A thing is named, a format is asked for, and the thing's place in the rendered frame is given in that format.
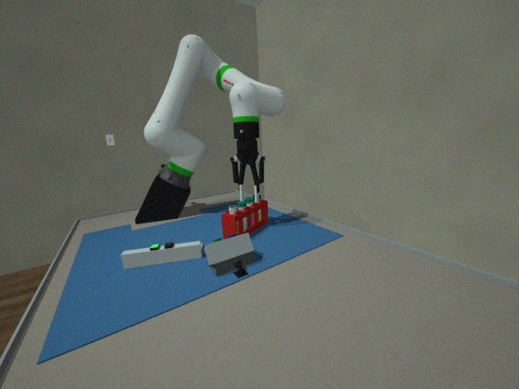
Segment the blue flat mat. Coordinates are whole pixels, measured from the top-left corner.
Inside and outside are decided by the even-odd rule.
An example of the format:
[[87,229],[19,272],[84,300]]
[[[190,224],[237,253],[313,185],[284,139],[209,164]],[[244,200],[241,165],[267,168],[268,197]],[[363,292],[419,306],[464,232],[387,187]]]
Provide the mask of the blue flat mat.
[[[204,215],[131,231],[131,225],[84,233],[37,364],[91,344],[214,293],[344,235],[268,207],[268,223],[250,234],[255,262],[216,276],[204,247],[223,239],[221,214],[237,202],[199,209]],[[202,258],[124,269],[124,250],[166,242],[203,244]]]

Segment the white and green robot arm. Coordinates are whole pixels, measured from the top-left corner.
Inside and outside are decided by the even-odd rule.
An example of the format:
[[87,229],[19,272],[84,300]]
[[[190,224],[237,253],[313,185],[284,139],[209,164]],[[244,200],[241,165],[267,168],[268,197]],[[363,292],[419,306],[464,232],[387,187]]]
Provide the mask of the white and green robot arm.
[[224,63],[199,36],[183,37],[164,93],[144,128],[146,141],[171,155],[169,164],[161,165],[158,171],[160,178],[183,189],[189,189],[191,176],[206,150],[203,141],[179,127],[199,73],[229,93],[235,139],[259,138],[259,114],[277,116],[285,108],[281,89],[267,87]]

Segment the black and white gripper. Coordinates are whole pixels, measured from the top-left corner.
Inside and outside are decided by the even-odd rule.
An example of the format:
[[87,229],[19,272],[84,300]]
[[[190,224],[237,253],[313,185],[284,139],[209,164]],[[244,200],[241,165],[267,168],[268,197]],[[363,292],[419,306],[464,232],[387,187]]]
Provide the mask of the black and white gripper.
[[[238,153],[234,157],[230,157],[233,166],[234,183],[238,183],[240,201],[245,200],[244,196],[244,174],[247,165],[250,165],[255,187],[255,202],[259,201],[260,183],[264,182],[264,161],[265,156],[260,156],[257,151],[256,139],[237,140]],[[259,159],[259,176],[256,170],[255,161]],[[240,172],[238,177],[238,159],[240,163]]]

